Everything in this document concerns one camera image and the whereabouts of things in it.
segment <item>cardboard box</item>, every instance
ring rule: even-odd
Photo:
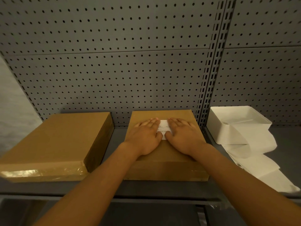
[[[12,182],[82,180],[102,161],[114,124],[109,112],[54,114],[0,159]]]
[[[167,120],[170,117],[182,118],[198,127],[191,110],[133,111],[127,134],[138,122],[156,117],[160,120]],[[124,179],[208,181],[209,175],[193,158],[177,151],[167,140],[162,140],[153,152],[137,159]]]

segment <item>forearm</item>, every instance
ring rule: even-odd
[[[98,225],[118,186],[137,159],[122,143],[95,171],[50,209],[35,226]]]
[[[192,156],[216,181],[248,225],[301,225],[301,208],[236,166],[212,145],[195,149]]]

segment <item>hand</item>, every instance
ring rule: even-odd
[[[140,122],[128,133],[124,143],[137,150],[138,156],[151,153],[162,140],[162,133],[157,132],[158,118]]]
[[[179,152],[192,156],[195,149],[207,144],[202,138],[201,133],[197,131],[198,127],[194,126],[191,122],[180,118],[169,118],[167,122],[173,135],[170,131],[167,131],[165,137]]]

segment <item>left hand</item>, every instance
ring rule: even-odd
[[[163,137],[161,132],[157,132],[159,125],[158,118],[136,124],[128,133],[124,143],[137,150],[138,156],[151,153]]]

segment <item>finger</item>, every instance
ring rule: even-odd
[[[137,127],[139,127],[140,125],[141,125],[141,122],[135,124],[134,128],[137,128]]]
[[[194,125],[192,122],[188,122],[188,124],[189,124],[191,127],[195,128],[195,125]]]
[[[158,141],[158,143],[160,143],[160,141],[162,140],[163,138],[163,135],[161,132],[157,132],[156,133],[156,140]]]
[[[152,118],[147,121],[142,122],[141,126],[147,125],[149,122],[151,122],[151,120],[152,120]]]
[[[171,118],[178,126],[183,126],[183,124],[180,122],[180,121],[178,121],[178,119],[176,119],[176,118]]]
[[[156,120],[153,125],[151,126],[152,129],[154,130],[158,130],[158,127],[160,125],[161,121],[160,120]]]
[[[170,129],[171,129],[172,131],[174,131],[175,128],[178,127],[178,125],[177,125],[171,118],[169,118],[169,119],[167,120],[167,122],[168,122],[168,125],[170,126]]]
[[[158,118],[155,118],[155,119],[152,119],[148,124],[147,126],[148,127],[152,127],[152,125],[158,120]]]
[[[180,121],[184,125],[189,125],[187,121],[185,121],[185,120],[183,120],[181,118],[178,118],[178,121]]]
[[[170,144],[172,145],[172,143],[173,143],[173,135],[171,134],[171,132],[170,131],[167,131],[166,133],[165,133],[165,138],[168,140],[168,142],[170,142]]]

